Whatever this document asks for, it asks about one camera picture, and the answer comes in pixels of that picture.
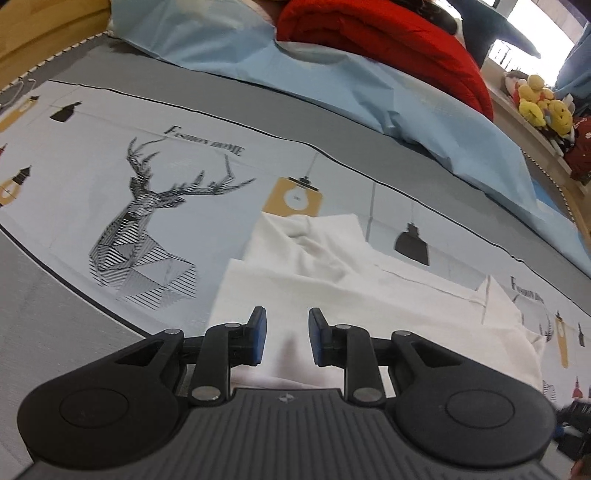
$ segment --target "white cloth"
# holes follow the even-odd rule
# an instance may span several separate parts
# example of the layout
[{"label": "white cloth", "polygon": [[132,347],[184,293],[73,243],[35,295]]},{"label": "white cloth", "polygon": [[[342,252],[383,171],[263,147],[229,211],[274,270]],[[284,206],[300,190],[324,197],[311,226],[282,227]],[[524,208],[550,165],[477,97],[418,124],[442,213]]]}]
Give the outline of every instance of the white cloth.
[{"label": "white cloth", "polygon": [[[544,338],[521,324],[521,314],[488,277],[464,288],[365,242],[355,215],[259,219],[244,260],[231,260],[210,325],[267,310],[261,365],[236,367],[233,381],[262,388],[342,388],[343,371],[314,364],[308,310],[320,307],[330,325],[350,323],[371,336],[410,330],[539,390]],[[382,371],[388,395],[391,383]]]}]

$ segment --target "ribbed gray panel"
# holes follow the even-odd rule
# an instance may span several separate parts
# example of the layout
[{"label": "ribbed gray panel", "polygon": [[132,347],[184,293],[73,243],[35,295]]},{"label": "ribbed gray panel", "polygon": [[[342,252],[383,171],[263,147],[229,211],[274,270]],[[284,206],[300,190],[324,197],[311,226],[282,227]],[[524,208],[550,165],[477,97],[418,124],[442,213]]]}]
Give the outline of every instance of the ribbed gray panel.
[{"label": "ribbed gray panel", "polygon": [[346,404],[338,390],[237,390],[221,407],[195,409],[159,452],[101,472],[36,463],[21,480],[550,480],[531,463],[463,472],[422,458],[384,414]]}]

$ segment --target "gray bed sheet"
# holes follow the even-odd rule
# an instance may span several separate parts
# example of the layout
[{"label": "gray bed sheet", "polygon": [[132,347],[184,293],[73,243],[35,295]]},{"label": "gray bed sheet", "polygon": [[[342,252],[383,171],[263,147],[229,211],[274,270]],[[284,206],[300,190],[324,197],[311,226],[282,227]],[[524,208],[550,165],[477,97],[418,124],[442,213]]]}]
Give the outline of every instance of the gray bed sheet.
[{"label": "gray bed sheet", "polygon": [[[151,59],[107,37],[71,50],[30,77],[38,84],[55,78],[183,105],[314,144],[504,247],[591,312],[589,278],[421,147],[278,92]],[[27,393],[140,336],[72,293],[5,235],[0,235],[0,258],[9,273],[0,277],[0,478],[12,478],[30,462],[16,427],[18,406]],[[545,462],[557,475],[566,474],[569,462],[555,449]]]}]

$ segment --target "wooden board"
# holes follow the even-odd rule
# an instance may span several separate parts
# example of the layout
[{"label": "wooden board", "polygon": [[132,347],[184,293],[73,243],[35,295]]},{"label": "wooden board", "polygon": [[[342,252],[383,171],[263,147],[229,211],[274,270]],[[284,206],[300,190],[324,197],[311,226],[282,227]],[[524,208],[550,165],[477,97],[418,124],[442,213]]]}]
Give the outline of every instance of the wooden board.
[{"label": "wooden board", "polygon": [[0,9],[0,88],[58,51],[105,30],[109,0],[9,0]]}]

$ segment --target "dark red cushion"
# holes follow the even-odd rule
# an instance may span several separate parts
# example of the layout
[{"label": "dark red cushion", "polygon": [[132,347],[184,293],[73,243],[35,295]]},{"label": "dark red cushion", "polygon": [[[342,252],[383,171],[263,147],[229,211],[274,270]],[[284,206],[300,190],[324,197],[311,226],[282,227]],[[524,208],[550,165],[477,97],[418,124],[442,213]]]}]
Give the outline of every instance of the dark red cushion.
[{"label": "dark red cushion", "polygon": [[478,66],[449,33],[389,0],[291,0],[277,40],[315,43],[406,72],[493,118]]}]

